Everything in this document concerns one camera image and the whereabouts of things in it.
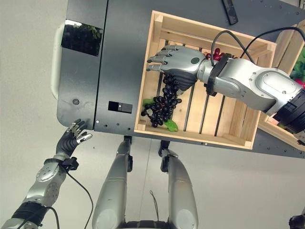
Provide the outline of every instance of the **black rectangular panel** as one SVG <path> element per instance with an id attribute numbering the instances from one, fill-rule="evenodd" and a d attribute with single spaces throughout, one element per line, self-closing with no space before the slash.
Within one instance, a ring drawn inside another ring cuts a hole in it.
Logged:
<path id="1" fill-rule="evenodd" d="M 72 49 L 93 56 L 99 55 L 103 29 L 66 20 L 61 40 L 62 48 Z"/>

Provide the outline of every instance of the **black clamp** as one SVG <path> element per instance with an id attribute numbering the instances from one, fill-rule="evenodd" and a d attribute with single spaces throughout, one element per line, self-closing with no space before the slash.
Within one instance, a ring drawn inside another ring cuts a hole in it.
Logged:
<path id="1" fill-rule="evenodd" d="M 211 96 L 216 96 L 217 92 L 214 91 L 214 83 L 215 78 L 219 76 L 220 72 L 223 70 L 224 66 L 227 64 L 228 59 L 231 58 L 232 55 L 229 53 L 226 53 L 222 56 L 220 61 L 215 65 L 213 70 L 211 71 L 210 77 L 208 79 L 208 83 L 204 86 L 206 87 L 206 93 Z"/>
<path id="2" fill-rule="evenodd" d="M 76 170 L 78 167 L 78 162 L 76 157 L 67 158 L 64 161 L 56 159 L 56 158 L 49 158 L 44 161 L 44 165 L 50 162 L 57 162 L 65 171 L 69 172 L 70 170 Z"/>
<path id="3" fill-rule="evenodd" d="M 61 166 L 68 172 L 70 170 L 76 170 L 78 167 L 78 162 L 76 161 L 77 158 L 76 157 L 71 157 L 69 159 L 64 160 L 61 163 Z"/>

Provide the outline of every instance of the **silver metal arm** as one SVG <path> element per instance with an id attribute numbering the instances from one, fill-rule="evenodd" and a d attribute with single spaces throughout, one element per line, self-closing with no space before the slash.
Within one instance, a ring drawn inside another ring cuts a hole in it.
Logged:
<path id="1" fill-rule="evenodd" d="M 127 172 L 132 168 L 130 146 L 131 137 L 124 137 L 97 200 L 93 229 L 115 229 L 125 221 Z"/>
<path id="2" fill-rule="evenodd" d="M 172 229 L 197 229 L 198 214 L 190 177 L 178 159 L 168 148 L 162 149 L 162 158 L 168 157 L 169 224 Z"/>
<path id="3" fill-rule="evenodd" d="M 208 83 L 211 62 L 204 60 L 198 79 Z M 243 101 L 247 106 L 273 115 L 301 90 L 301 85 L 276 68 L 262 68 L 245 59 L 229 59 L 215 78 L 213 90 Z"/>
<path id="4" fill-rule="evenodd" d="M 81 134 L 85 128 L 85 122 L 78 119 L 64 132 L 57 143 L 55 156 L 44 162 L 22 204 L 1 229 L 37 229 L 41 225 L 47 207 L 51 207 L 58 198 L 66 169 L 75 170 L 78 166 L 76 158 L 70 159 L 71 154 L 80 143 L 92 137 L 87 132 Z"/>
<path id="5" fill-rule="evenodd" d="M 53 157 L 55 160 L 64 160 L 68 158 L 65 154 L 58 154 Z M 19 209 L 14 213 L 11 219 L 7 220 L 1 229 L 16 229 L 19 227 L 25 218 L 22 211 L 30 210 L 31 214 L 41 210 L 43 207 L 51 207 L 58 198 L 61 184 L 66 178 L 66 172 L 56 161 L 48 162 L 39 170 L 36 175 L 36 181 L 29 189 L 25 199 Z M 42 221 L 44 214 L 33 217 L 30 221 L 24 224 L 21 229 L 37 229 Z"/>

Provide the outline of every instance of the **red object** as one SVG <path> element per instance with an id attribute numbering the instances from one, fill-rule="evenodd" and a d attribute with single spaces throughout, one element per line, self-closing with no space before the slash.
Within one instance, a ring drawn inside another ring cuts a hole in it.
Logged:
<path id="1" fill-rule="evenodd" d="M 224 55 L 224 53 L 220 53 L 220 49 L 219 48 L 216 48 L 215 51 L 214 51 L 214 54 L 213 54 L 213 60 L 215 61 L 219 61 L 222 56 Z M 205 56 L 207 59 L 210 59 L 211 58 L 211 54 L 208 53 L 206 56 Z"/>
<path id="2" fill-rule="evenodd" d="M 295 81 L 305 89 L 305 82 L 302 82 L 301 79 L 295 79 Z"/>

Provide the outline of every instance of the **grape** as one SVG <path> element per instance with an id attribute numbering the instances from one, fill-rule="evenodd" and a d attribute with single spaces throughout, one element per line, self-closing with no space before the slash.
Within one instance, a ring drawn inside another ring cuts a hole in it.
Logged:
<path id="1" fill-rule="evenodd" d="M 147 115 L 149 117 L 153 127 L 163 125 L 163 122 L 171 119 L 176 105 L 182 102 L 181 99 L 177 99 L 178 81 L 167 73 L 163 83 L 165 83 L 165 87 L 162 89 L 163 96 L 154 97 L 155 103 L 146 104 L 145 109 L 141 112 L 142 116 Z"/>
<path id="2" fill-rule="evenodd" d="M 169 107 L 168 107 L 168 106 L 164 106 L 162 110 L 163 110 L 164 112 L 167 112 L 167 111 L 169 111 Z"/>
<path id="3" fill-rule="evenodd" d="M 162 104 L 161 103 L 155 103 L 155 108 L 156 110 L 160 111 L 162 109 Z"/>
<path id="4" fill-rule="evenodd" d="M 152 106 L 150 104 L 145 104 L 145 109 L 150 109 Z"/>
<path id="5" fill-rule="evenodd" d="M 177 85 L 174 85 L 174 86 L 172 86 L 172 89 L 173 89 L 174 91 L 178 91 L 178 90 L 179 90 L 179 87 L 178 87 Z"/>
<path id="6" fill-rule="evenodd" d="M 146 109 L 144 109 L 144 110 L 141 112 L 141 116 L 145 116 L 145 115 L 147 115 Z"/>
<path id="7" fill-rule="evenodd" d="M 158 96 L 158 102 L 164 103 L 165 99 L 162 96 Z"/>
<path id="8" fill-rule="evenodd" d="M 165 106 L 170 106 L 172 104 L 172 100 L 171 99 L 167 99 L 164 102 Z"/>
<path id="9" fill-rule="evenodd" d="M 158 124 L 163 125 L 163 122 L 161 121 L 161 119 L 158 119 Z"/>
<path id="10" fill-rule="evenodd" d="M 162 91 L 163 91 L 164 94 L 168 94 L 170 92 L 170 90 L 168 90 L 166 88 L 163 88 Z"/>
<path id="11" fill-rule="evenodd" d="M 172 105 L 173 105 L 173 106 L 176 106 L 177 103 L 178 103 L 178 101 L 177 101 L 176 99 L 175 99 L 175 100 L 172 100 Z"/>

